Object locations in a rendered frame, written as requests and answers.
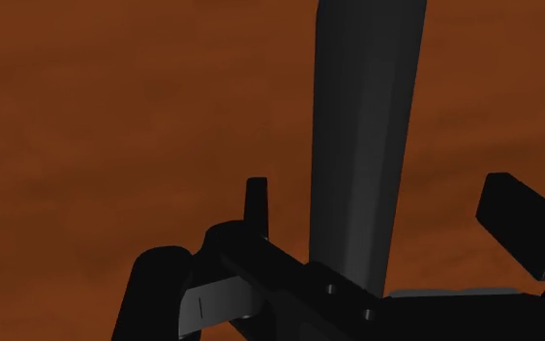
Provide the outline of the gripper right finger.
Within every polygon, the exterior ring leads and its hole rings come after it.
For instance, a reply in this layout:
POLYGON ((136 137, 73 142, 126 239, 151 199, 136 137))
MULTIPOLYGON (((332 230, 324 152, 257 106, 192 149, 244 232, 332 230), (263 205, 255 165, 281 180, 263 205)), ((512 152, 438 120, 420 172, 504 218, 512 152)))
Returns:
POLYGON ((545 281, 545 198, 508 172, 486 175, 475 218, 537 281, 545 281))

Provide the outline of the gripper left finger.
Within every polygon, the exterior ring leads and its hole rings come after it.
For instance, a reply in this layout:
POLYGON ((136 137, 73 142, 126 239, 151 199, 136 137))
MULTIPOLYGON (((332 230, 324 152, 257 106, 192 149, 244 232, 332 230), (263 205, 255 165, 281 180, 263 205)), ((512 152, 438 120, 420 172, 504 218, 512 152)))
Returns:
POLYGON ((196 254, 162 246, 136 258, 111 341, 200 341, 225 323, 245 341, 311 341, 303 314, 271 294, 297 263, 267 232, 267 181, 254 177, 242 219, 211 227, 196 254))

